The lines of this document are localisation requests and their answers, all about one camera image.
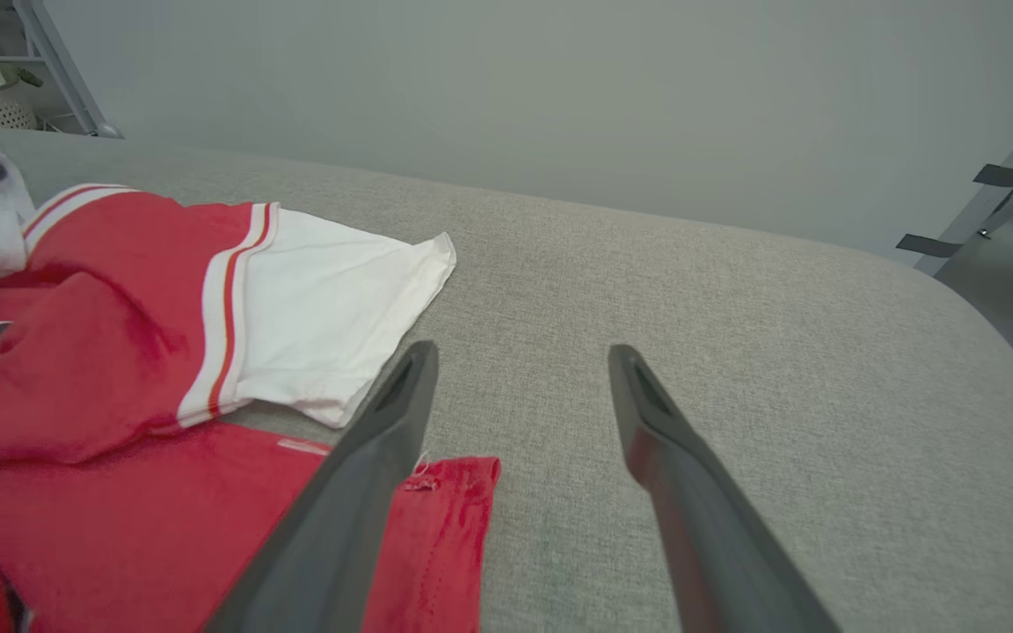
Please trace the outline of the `red and white basketball jersey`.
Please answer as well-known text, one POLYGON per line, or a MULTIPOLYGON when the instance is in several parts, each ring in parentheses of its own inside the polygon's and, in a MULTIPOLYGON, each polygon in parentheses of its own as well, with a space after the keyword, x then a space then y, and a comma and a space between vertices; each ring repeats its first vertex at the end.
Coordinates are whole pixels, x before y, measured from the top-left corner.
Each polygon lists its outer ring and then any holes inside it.
MULTIPOLYGON (((204 633, 455 269, 277 203, 0 183, 0 633, 204 633)), ((501 462, 398 486, 361 633, 478 633, 501 462)))

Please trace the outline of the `pale grey partition panel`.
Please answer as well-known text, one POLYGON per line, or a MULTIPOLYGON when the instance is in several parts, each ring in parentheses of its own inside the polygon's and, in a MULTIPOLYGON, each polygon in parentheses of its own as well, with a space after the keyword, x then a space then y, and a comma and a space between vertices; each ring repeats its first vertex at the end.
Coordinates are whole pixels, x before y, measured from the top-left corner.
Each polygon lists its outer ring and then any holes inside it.
POLYGON ((1013 150, 1013 0, 44 0, 126 139, 911 263, 1013 150))

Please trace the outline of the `white woven laundry basket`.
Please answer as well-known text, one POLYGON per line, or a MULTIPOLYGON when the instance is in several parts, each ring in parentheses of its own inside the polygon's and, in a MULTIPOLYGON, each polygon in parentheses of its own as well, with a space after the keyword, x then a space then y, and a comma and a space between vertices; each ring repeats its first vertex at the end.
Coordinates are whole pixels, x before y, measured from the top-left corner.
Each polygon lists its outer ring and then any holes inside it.
POLYGON ((0 89, 0 128, 34 129, 38 118, 30 105, 21 99, 16 85, 0 89))

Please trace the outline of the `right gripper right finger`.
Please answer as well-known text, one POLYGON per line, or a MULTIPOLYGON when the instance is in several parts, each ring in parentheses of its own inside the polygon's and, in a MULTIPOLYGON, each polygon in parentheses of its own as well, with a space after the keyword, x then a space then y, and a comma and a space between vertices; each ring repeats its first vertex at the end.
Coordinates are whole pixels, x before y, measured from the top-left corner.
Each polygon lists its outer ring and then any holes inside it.
POLYGON ((609 349, 624 464, 652 501, 682 633, 839 633, 839 625, 645 358, 609 349))

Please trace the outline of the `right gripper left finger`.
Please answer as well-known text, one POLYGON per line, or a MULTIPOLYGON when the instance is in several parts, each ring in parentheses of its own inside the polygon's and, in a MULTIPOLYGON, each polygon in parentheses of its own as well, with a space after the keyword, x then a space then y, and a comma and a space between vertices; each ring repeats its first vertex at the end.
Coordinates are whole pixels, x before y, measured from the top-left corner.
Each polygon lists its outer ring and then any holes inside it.
POLYGON ((414 342, 210 618, 206 633, 361 633, 391 500, 414 472, 439 374, 414 342))

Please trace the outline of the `grey frame with black tape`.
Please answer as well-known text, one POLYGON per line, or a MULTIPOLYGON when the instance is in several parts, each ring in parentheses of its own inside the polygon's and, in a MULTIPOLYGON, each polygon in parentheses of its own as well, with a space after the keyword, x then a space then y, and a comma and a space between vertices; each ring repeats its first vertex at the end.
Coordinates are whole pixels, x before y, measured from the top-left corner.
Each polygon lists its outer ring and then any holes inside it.
POLYGON ((985 164, 980 168, 973 183, 980 189, 941 236, 933 239, 905 234, 898 241, 897 250, 917 256, 916 270, 936 276, 966 244, 989 239, 990 234, 1013 219, 1013 151, 999 164, 985 164))

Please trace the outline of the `grey metal partition foot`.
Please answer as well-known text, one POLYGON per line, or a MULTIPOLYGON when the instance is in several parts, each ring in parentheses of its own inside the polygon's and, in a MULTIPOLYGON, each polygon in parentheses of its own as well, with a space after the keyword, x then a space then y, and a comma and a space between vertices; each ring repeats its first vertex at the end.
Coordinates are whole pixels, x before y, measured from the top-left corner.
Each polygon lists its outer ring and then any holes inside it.
POLYGON ((95 97, 89 92, 84 77, 69 55, 67 45, 57 32, 44 0, 13 0, 13 8, 23 23, 28 43, 36 45, 40 60, 51 72, 82 131, 102 139, 123 139, 124 135, 116 126, 102 115, 95 97))

